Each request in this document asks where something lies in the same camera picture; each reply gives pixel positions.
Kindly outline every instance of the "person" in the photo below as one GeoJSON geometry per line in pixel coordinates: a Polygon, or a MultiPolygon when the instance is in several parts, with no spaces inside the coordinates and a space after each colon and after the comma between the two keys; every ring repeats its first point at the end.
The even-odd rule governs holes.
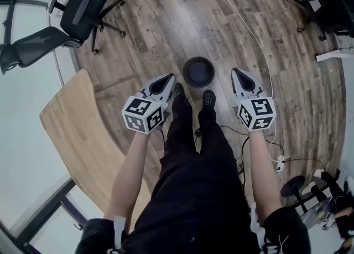
{"type": "MultiPolygon", "coordinates": [[[[115,179],[104,218],[87,222],[76,254],[261,252],[250,230],[249,207],[232,148],[216,123],[215,94],[207,90],[202,96],[200,153],[194,143],[192,108],[180,83],[171,98],[173,121],[160,160],[161,174],[134,231],[128,233],[149,140],[140,133],[134,136],[115,179]]],[[[249,141],[252,188],[266,236],[262,251],[310,253],[308,231],[300,216],[280,203],[263,133],[250,132],[249,141]]]]}
{"type": "MultiPolygon", "coordinates": [[[[341,248],[335,253],[347,253],[353,246],[354,238],[354,198],[351,194],[346,194],[336,183],[336,180],[329,173],[323,169],[317,169],[314,172],[314,177],[322,179],[327,183],[330,188],[331,194],[335,199],[335,203],[330,209],[330,216],[328,221],[333,219],[336,221],[336,225],[341,238],[344,239],[341,248]]],[[[303,189],[301,192],[303,195],[312,193],[316,196],[319,202],[324,201],[327,196],[319,189],[315,182],[303,189]]],[[[327,224],[323,227],[324,230],[328,229],[327,224]]]]}

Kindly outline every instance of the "white shoe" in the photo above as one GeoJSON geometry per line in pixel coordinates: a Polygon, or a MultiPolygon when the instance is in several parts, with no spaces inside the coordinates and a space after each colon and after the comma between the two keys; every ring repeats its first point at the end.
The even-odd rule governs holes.
{"type": "Polygon", "coordinates": [[[323,169],[317,169],[314,172],[314,177],[321,178],[322,172],[325,172],[323,169]]]}
{"type": "Polygon", "coordinates": [[[313,187],[313,186],[315,186],[316,184],[312,181],[312,182],[310,182],[310,184],[307,186],[307,187],[305,187],[304,189],[303,189],[303,191],[301,192],[301,195],[305,195],[305,194],[307,194],[307,193],[310,193],[311,192],[311,188],[313,187]]]}

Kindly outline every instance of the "black metal frame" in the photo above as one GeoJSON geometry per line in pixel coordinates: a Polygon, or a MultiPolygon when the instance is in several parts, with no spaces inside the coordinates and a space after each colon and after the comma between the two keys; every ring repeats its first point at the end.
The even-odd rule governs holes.
{"type": "Polygon", "coordinates": [[[77,208],[66,197],[70,190],[75,186],[75,182],[70,179],[66,182],[38,211],[34,218],[28,223],[28,225],[21,231],[17,237],[13,237],[8,230],[1,224],[0,229],[6,234],[6,236],[15,244],[17,248],[24,252],[24,254],[41,254],[36,248],[34,248],[30,241],[43,227],[43,225],[51,218],[51,216],[58,210],[59,207],[63,207],[69,215],[77,222],[79,227],[74,225],[77,229],[82,230],[86,223],[85,217],[78,211],[77,208]]]}
{"type": "Polygon", "coordinates": [[[5,45],[11,43],[13,13],[15,10],[15,4],[18,4],[18,3],[48,7],[47,3],[41,2],[41,1],[36,1],[36,0],[0,0],[0,5],[8,5],[9,6],[9,8],[7,10],[6,20],[3,21],[3,23],[2,23],[5,27],[5,35],[4,35],[3,44],[0,44],[0,50],[2,50],[5,47],[5,45]]]}

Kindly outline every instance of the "wooden floor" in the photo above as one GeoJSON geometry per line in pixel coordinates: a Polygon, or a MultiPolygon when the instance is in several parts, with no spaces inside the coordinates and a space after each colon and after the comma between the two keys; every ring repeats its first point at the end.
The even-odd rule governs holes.
{"type": "MultiPolygon", "coordinates": [[[[126,0],[126,5],[112,11],[106,21],[118,24],[127,36],[122,39],[105,29],[97,34],[100,54],[90,52],[90,39],[76,51],[80,67],[89,71],[96,86],[98,106],[113,139],[127,153],[133,132],[125,128],[121,116],[126,99],[151,77],[169,72],[175,73],[185,87],[194,109],[194,129],[198,128],[202,92],[211,89],[217,96],[217,122],[245,132],[232,109],[235,97],[230,73],[238,67],[258,76],[268,95],[272,78],[278,114],[275,143],[284,147],[285,158],[319,159],[334,174],[345,131],[342,64],[340,60],[315,61],[315,53],[336,48],[334,37],[321,42],[314,25],[297,33],[296,28],[305,17],[292,2],[231,1],[264,47],[270,71],[256,41],[225,0],[126,0]],[[204,56],[215,67],[214,81],[201,90],[188,87],[181,76],[184,63],[193,56],[204,56]]],[[[165,135],[170,121],[171,116],[163,129],[165,135]]],[[[245,136],[223,130],[240,161],[245,136]]],[[[270,141],[273,137],[274,125],[267,134],[270,141]]],[[[277,146],[271,146],[270,152],[274,159],[281,154],[277,146]]],[[[161,134],[154,132],[144,172],[150,190],[158,179],[162,154],[161,134]]],[[[246,195],[252,202],[249,145],[245,147],[244,160],[246,195]]],[[[319,167],[321,164],[313,160],[286,163],[279,182],[283,185],[296,175],[304,175],[308,183],[319,167]]]]}

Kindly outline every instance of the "black office chair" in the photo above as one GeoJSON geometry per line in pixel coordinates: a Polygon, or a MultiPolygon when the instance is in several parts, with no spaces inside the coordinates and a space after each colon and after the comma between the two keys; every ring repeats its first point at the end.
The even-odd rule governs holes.
{"type": "Polygon", "coordinates": [[[315,22],[322,32],[320,40],[326,39],[326,33],[336,35],[349,35],[354,37],[354,0],[318,0],[319,9],[313,10],[310,2],[315,0],[293,0],[303,6],[309,14],[305,24],[297,28],[299,33],[315,22]]]}
{"type": "Polygon", "coordinates": [[[47,27],[39,32],[6,45],[0,54],[1,72],[5,75],[18,65],[28,67],[59,46],[79,48],[82,43],[55,27],[47,27]]]}
{"type": "Polygon", "coordinates": [[[103,17],[109,11],[116,5],[123,6],[125,1],[116,0],[102,11],[106,1],[107,0],[69,0],[67,5],[64,6],[57,0],[52,0],[49,6],[49,13],[51,13],[54,8],[62,10],[64,13],[61,18],[60,26],[70,37],[82,43],[89,38],[92,32],[91,51],[98,54],[99,50],[95,49],[98,26],[100,26],[100,32],[103,31],[104,27],[108,27],[117,31],[121,37],[126,36],[125,31],[102,21],[103,17]]]}

